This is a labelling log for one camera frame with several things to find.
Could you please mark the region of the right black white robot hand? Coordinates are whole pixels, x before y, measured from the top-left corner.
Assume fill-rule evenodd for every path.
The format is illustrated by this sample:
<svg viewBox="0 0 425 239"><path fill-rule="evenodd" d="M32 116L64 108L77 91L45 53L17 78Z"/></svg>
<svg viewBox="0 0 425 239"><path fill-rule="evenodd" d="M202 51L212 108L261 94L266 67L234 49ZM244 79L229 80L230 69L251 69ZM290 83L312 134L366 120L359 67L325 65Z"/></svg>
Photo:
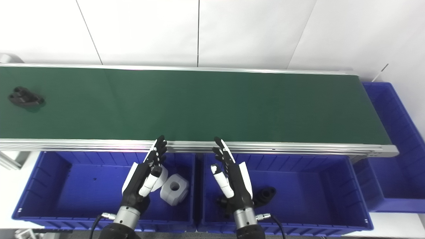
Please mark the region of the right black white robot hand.
<svg viewBox="0 0 425 239"><path fill-rule="evenodd" d="M227 213L253 208L252 189L249 189L250 178L247 169L241 169L229 147L218 136L214 137L216 147L212 148L217 161L211 165L211 172L226 198Z"/></svg>

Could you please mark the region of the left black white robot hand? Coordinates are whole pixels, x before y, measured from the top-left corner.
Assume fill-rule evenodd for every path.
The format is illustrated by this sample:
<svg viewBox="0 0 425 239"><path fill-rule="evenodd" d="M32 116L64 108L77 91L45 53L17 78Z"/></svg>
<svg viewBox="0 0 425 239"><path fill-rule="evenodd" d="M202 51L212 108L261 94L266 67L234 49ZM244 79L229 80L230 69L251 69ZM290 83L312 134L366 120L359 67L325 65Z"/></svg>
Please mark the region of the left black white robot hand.
<svg viewBox="0 0 425 239"><path fill-rule="evenodd" d="M167 141L159 136L150 147L143 162L136 164L129 172L129 180L125 183L120 206L134 209L143 214L150 204L149 194L163 174L162 163L166 159Z"/></svg>

